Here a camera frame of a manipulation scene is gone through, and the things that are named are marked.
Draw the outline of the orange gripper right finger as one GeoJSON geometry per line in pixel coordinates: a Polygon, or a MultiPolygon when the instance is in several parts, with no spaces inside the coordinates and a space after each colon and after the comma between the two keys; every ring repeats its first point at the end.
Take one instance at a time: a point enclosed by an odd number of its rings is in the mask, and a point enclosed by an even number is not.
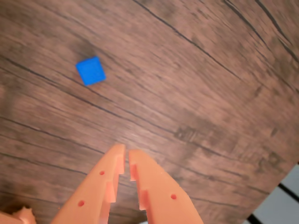
{"type": "Polygon", "coordinates": [[[129,151],[131,181],[137,185],[139,209],[149,224],[202,224],[188,194],[140,149],[129,151]]]}

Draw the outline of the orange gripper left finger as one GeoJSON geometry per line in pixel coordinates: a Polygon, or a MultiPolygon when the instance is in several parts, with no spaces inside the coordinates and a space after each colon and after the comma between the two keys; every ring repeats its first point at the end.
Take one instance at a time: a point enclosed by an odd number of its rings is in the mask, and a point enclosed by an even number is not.
{"type": "Polygon", "coordinates": [[[125,170],[125,146],[112,146],[91,169],[51,221],[53,224],[107,224],[125,170]]]}

